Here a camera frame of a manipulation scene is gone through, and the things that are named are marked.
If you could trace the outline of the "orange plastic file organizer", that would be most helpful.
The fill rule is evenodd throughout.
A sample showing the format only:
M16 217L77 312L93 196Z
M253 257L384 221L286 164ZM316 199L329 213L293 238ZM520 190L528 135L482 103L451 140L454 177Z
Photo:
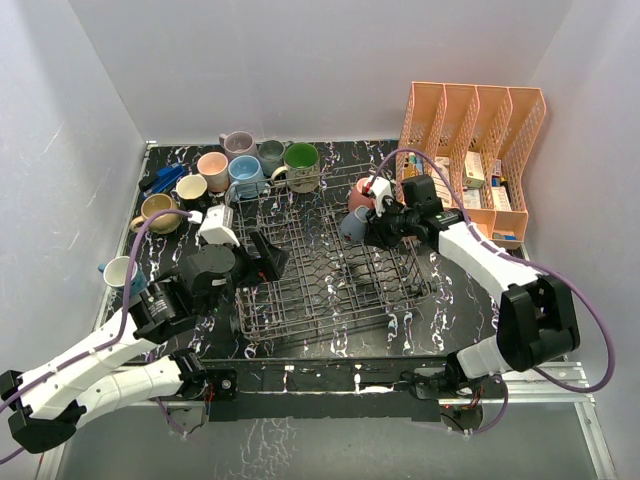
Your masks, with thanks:
M546 114L539 88L414 82L395 159L403 181L445 171L473 222L498 246L522 246L528 210L522 176Z

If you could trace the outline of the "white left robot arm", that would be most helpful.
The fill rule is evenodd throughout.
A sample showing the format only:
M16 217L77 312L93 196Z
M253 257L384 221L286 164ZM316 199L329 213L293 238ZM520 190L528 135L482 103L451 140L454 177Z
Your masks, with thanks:
M143 367L129 360L195 327L199 317L232 300L239 288L276 281L288 253L259 230L250 233L257 256L239 242L206 245L165 271L98 330L45 365L1 376L2 406L11 410L12 438L30 453L70 439L88 422L158 397L194 399L210 384L195 352L185 348Z

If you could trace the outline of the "lilac mug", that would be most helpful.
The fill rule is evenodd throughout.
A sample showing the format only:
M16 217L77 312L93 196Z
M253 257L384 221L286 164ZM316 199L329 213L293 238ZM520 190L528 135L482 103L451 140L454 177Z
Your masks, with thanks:
M241 156L257 157L258 148L252 134L246 131L235 131L230 134L220 134L219 143L225 156L232 162Z

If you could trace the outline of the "small grey-blue heart mug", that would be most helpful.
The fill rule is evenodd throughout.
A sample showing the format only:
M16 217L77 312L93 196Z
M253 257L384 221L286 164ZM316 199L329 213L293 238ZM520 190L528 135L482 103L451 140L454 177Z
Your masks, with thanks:
M339 233L345 241L361 243L365 240L369 230L369 213L370 209L361 205L344 217Z

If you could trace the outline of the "blue stapler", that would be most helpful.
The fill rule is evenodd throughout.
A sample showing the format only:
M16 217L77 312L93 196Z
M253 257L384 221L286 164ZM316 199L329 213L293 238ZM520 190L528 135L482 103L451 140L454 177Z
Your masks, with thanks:
M138 188L144 197L171 190L187 173L182 165L172 165L158 170L138 182Z

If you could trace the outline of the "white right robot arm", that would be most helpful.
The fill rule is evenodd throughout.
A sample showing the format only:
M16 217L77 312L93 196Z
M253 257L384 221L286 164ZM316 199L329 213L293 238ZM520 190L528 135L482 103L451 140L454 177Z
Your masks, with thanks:
M469 274L497 303L496 333L448 355L443 372L430 376L436 389L466 397L482 378L524 372L580 345L571 289L565 282L506 254L459 209L447 210L428 175L401 184L403 199L389 181L369 177L362 192L374 201L363 219L368 245L392 249L415 237Z

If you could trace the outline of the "cream scalloped mug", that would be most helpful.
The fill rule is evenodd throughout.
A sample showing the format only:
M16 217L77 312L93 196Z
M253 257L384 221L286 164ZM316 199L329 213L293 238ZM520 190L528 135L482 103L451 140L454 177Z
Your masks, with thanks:
M199 174L182 177L176 184L176 193L187 211L204 213L210 206L207 181Z

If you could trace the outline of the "teal floral mug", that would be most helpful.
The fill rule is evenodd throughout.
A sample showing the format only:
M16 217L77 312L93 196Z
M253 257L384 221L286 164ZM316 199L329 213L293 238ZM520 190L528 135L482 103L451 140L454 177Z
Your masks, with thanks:
M108 263L100 264L97 269L102 274L104 282L111 288L123 292L125 277L129 266L129 256L118 256ZM130 294L137 295L148 285L146 276L138 263L133 265L131 273Z

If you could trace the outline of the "dark grey-green mug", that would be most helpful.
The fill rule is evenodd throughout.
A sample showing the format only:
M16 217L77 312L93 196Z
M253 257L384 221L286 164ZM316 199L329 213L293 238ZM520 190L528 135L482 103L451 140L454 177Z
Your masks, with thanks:
M284 155L291 141L267 140L258 147L258 159L265 176L271 176L284 163Z

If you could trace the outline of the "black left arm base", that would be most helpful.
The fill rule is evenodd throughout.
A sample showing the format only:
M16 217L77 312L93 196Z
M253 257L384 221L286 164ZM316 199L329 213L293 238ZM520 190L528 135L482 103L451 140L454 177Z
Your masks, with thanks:
M206 367L191 349L169 355L178 369L181 384L176 394L188 400L233 400L236 398L238 374L234 369Z

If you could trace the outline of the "aluminium frame rail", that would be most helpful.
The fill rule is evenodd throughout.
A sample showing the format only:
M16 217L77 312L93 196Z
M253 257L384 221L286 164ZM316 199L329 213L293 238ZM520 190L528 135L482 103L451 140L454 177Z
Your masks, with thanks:
M485 432L393 418L249 419L213 423L200 402L138 403L43 455L41 479L612 479L590 395L536 373L505 378Z

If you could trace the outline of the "peach pink speckled mug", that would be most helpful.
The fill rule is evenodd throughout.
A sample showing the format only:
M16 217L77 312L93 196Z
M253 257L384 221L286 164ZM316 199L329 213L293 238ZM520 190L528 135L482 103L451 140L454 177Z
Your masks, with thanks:
M208 190L212 193L222 193L229 188L228 167L228 158L220 152L206 153L197 161L198 173L206 180Z

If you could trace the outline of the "white mug green inside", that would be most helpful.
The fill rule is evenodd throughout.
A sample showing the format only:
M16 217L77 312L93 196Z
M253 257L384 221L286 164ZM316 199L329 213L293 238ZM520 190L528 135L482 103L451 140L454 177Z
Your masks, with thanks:
M319 186L320 156L316 147L309 143L294 143L284 154L283 165L271 175L276 187L288 187L294 193L306 194Z

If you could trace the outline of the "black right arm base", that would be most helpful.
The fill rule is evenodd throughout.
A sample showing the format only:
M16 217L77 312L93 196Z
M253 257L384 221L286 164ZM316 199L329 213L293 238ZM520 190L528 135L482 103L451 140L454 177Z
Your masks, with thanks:
M411 394L419 398L427 394L448 394L460 398L468 398L463 409L472 409L480 405L487 391L502 386L503 378L499 372L490 372L482 367L480 373L467 373L458 358L458 353L450 353L444 366L431 373L423 373L418 369L401 374L403 382L408 384Z

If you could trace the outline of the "light blue mug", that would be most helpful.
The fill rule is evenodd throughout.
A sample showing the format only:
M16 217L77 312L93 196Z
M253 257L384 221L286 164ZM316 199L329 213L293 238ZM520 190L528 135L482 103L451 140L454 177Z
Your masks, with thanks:
M266 179L259 160L251 155L233 159L229 165L231 184L227 191L229 201L258 197L266 188Z

